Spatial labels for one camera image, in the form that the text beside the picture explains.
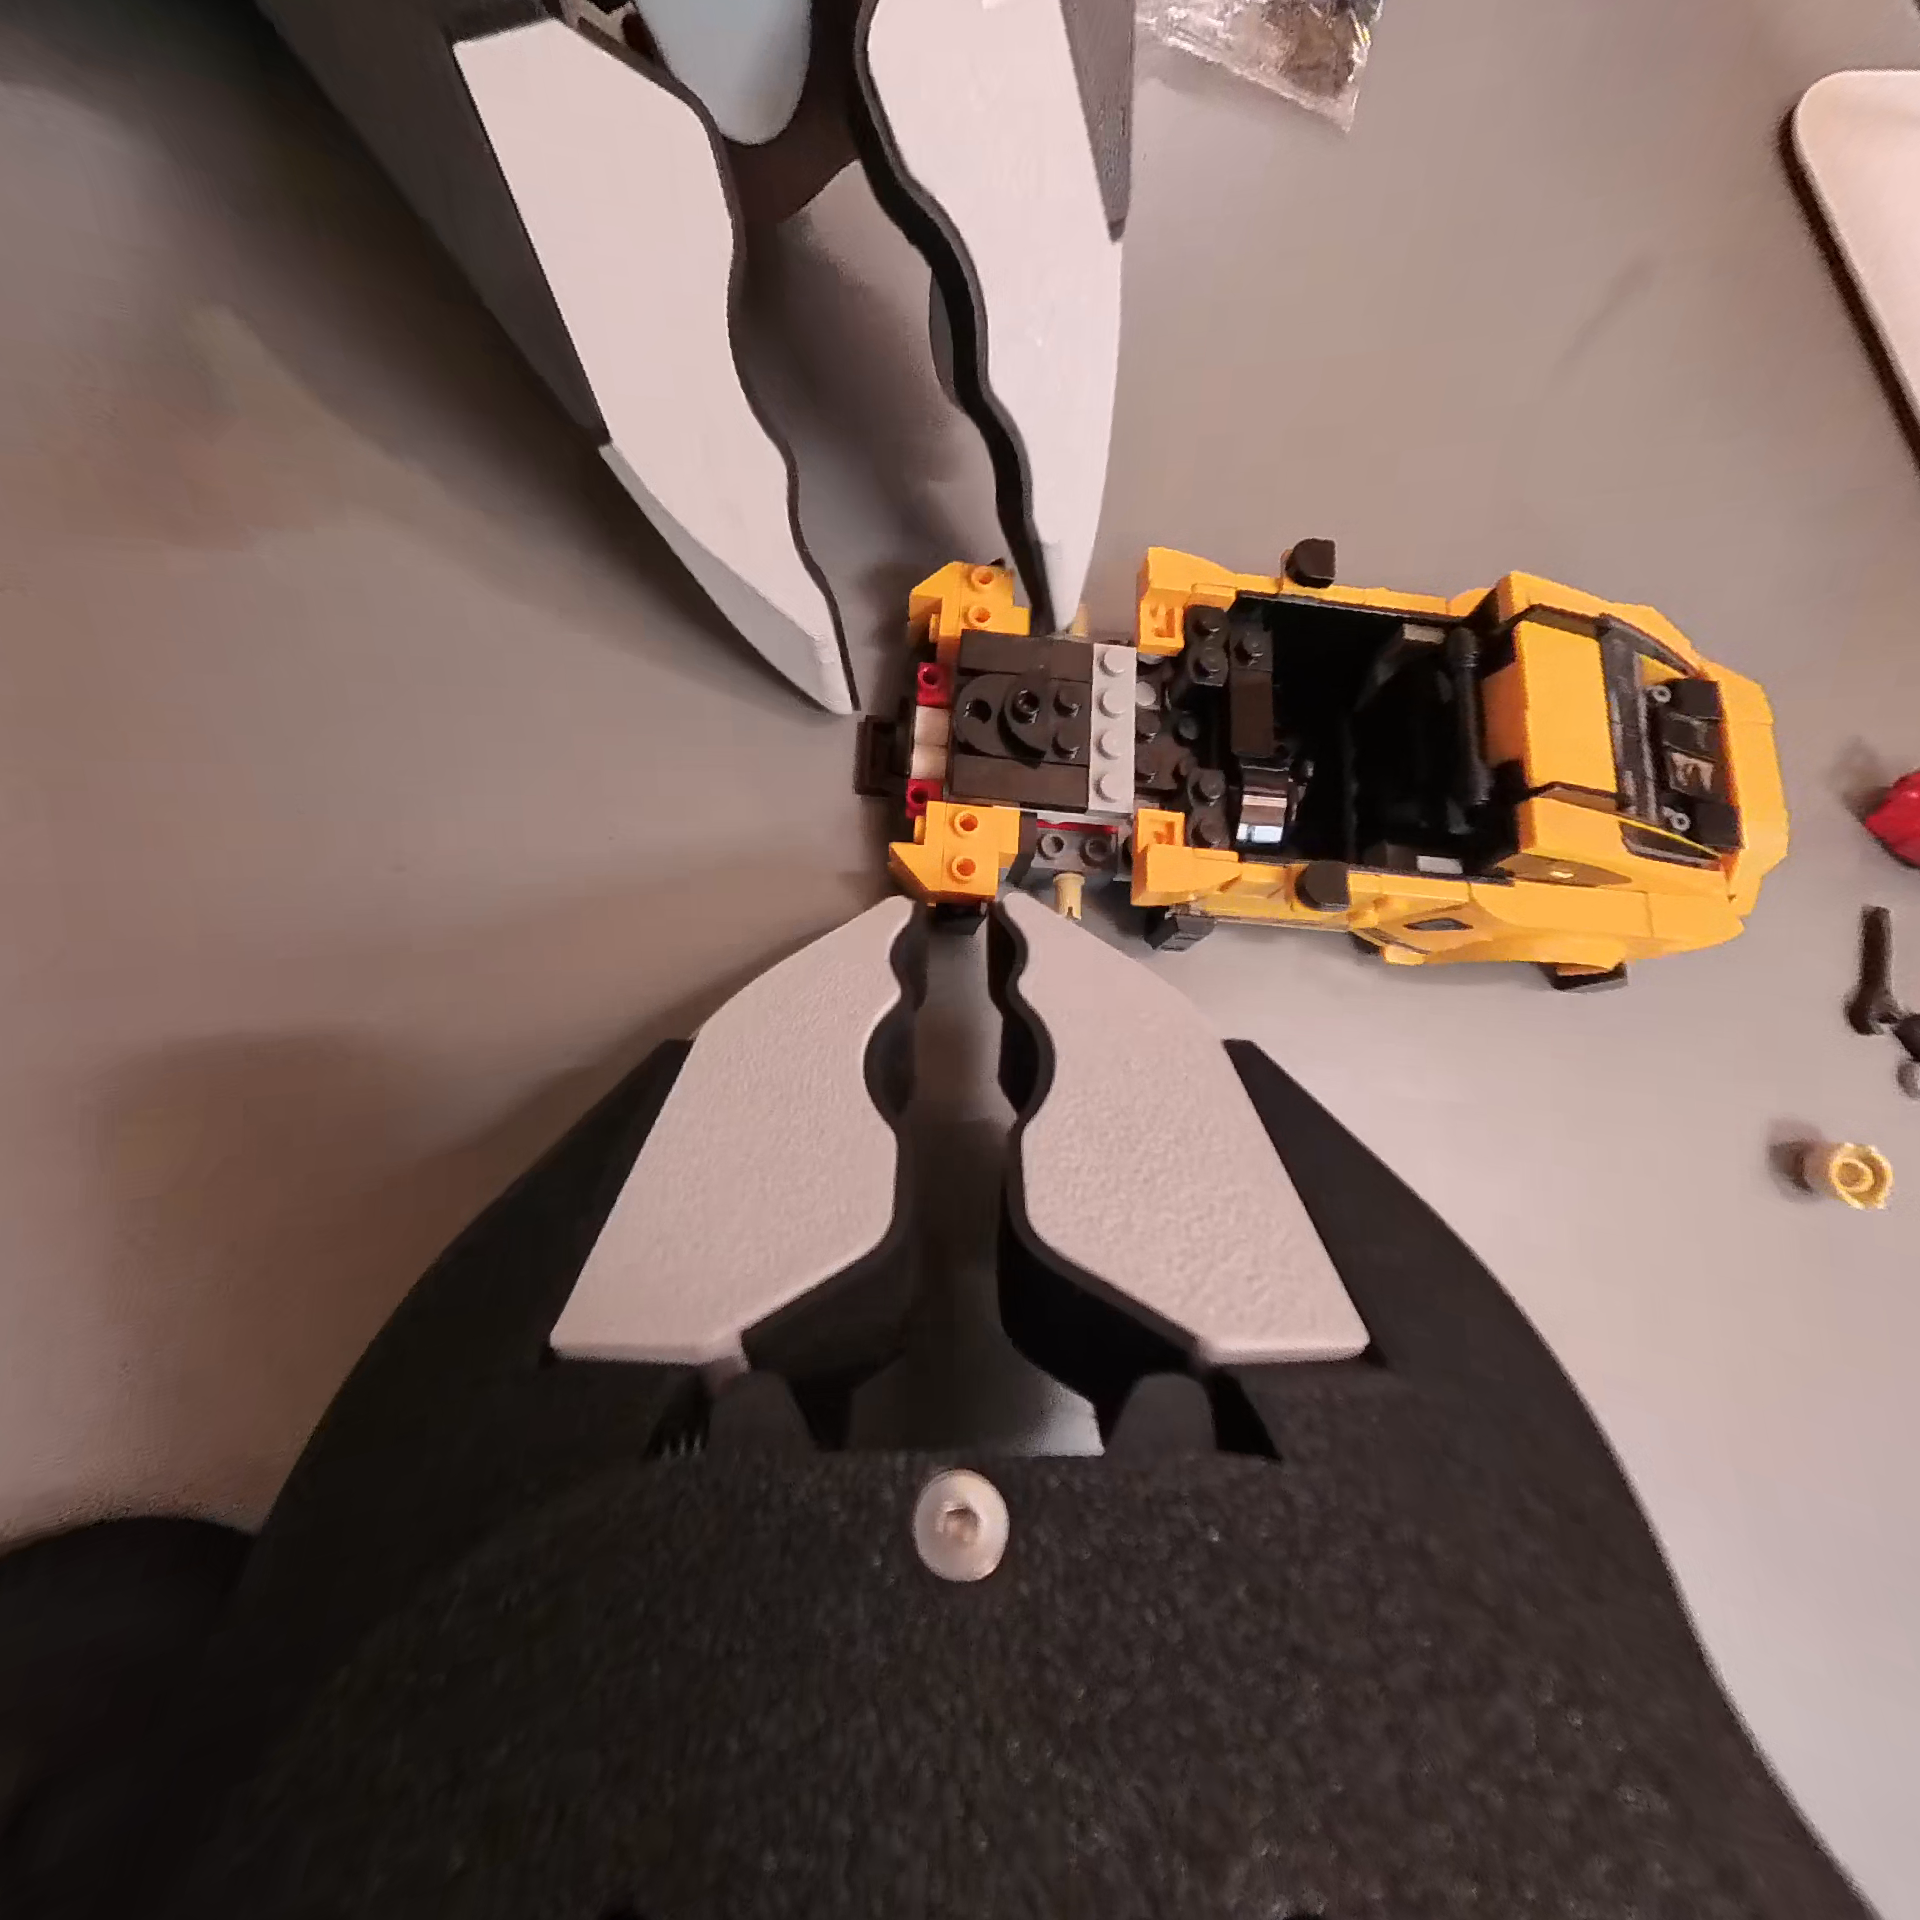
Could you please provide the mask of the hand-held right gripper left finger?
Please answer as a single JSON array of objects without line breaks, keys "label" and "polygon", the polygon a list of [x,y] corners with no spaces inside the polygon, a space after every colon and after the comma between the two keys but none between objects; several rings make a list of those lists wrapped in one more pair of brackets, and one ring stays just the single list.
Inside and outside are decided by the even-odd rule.
[{"label": "hand-held right gripper left finger", "polygon": [[869,1047],[919,922],[891,895],[734,992],[695,1030],[551,1330],[555,1356],[738,1367],[747,1334],[879,1248],[897,1129]]}]

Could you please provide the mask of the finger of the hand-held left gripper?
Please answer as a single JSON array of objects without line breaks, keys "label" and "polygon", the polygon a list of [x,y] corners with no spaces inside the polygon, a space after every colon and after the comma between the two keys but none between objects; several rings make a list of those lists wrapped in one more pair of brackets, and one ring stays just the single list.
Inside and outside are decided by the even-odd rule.
[{"label": "finger of the hand-held left gripper", "polygon": [[737,353],[741,220],[709,111],[557,16],[458,38],[453,57],[582,366],[606,464],[726,624],[817,705],[852,713],[794,454]]},{"label": "finger of the hand-held left gripper", "polygon": [[869,2],[862,158],[943,311],[1031,608],[1082,605],[1113,441],[1130,220],[1125,2]]}]

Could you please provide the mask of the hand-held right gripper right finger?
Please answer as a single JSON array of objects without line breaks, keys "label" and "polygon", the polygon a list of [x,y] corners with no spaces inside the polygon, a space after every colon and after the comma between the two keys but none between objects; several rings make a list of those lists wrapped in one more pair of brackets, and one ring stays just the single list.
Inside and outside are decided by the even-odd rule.
[{"label": "hand-held right gripper right finger", "polygon": [[1119,1422],[1135,1384],[1367,1353],[1227,1041],[1161,974],[1031,895],[993,911],[1007,1142],[999,1316]]}]

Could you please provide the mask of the clear plastic bag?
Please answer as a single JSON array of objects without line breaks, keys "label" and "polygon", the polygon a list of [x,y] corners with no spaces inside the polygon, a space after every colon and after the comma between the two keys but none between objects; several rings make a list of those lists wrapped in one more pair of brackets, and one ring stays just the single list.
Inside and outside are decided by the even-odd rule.
[{"label": "clear plastic bag", "polygon": [[1381,2],[1135,2],[1135,25],[1348,133],[1381,10]]}]

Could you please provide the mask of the yellow lego car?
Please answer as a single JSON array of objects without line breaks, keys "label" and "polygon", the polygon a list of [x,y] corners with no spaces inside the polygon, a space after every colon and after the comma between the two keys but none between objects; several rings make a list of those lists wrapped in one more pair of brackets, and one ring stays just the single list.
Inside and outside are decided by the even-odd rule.
[{"label": "yellow lego car", "polygon": [[1527,572],[1358,586],[1330,538],[1276,574],[1149,545],[1116,634],[1043,630],[1007,567],[942,567],[854,792],[951,920],[1113,889],[1154,950],[1308,928],[1557,992],[1732,942],[1789,840],[1767,692],[1654,608]]}]

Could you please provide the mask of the white book stand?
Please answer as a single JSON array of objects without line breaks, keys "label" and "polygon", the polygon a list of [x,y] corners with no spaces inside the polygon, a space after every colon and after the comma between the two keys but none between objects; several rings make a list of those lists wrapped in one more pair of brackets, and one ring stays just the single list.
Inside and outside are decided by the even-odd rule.
[{"label": "white book stand", "polygon": [[1910,448],[1917,445],[1917,72],[1846,69],[1813,82],[1782,153]]}]

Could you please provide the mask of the tan round lego piece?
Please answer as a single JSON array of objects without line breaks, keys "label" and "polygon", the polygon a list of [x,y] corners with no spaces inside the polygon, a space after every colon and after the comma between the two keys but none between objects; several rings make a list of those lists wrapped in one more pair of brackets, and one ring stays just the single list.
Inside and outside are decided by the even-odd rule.
[{"label": "tan round lego piece", "polygon": [[1797,1135],[1778,1141],[1769,1158],[1795,1192],[1851,1212],[1884,1212],[1894,1188],[1892,1164],[1869,1142]]}]

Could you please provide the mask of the black lego wrench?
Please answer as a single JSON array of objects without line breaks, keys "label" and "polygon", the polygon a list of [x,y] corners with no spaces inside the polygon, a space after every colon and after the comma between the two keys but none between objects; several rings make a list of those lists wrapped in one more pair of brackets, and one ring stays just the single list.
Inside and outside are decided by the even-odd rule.
[{"label": "black lego wrench", "polygon": [[1909,1016],[1892,986],[1892,930],[1884,905],[1868,905],[1860,914],[1858,975],[1845,1015],[1868,1037],[1891,1032]]}]

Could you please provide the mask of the person's dark clothing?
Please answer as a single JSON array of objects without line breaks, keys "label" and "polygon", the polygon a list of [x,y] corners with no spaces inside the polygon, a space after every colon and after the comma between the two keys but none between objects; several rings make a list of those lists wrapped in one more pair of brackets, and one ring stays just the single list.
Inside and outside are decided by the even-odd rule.
[{"label": "person's dark clothing", "polygon": [[253,1535],[189,1517],[3,1557],[3,1914],[141,1914],[175,1718]]}]

